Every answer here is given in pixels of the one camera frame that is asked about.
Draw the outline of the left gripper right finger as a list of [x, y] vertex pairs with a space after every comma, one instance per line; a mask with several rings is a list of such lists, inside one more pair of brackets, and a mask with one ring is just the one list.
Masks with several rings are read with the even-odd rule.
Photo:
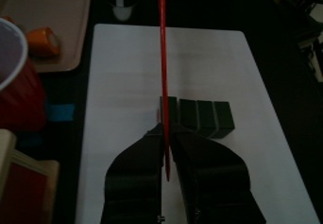
[[189, 224], [266, 224], [244, 158], [179, 125], [171, 137]]

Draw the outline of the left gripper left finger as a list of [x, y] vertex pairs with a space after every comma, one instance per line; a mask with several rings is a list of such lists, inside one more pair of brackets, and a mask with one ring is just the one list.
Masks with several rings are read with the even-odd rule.
[[163, 127], [158, 124], [107, 169], [101, 224], [161, 224], [163, 158]]

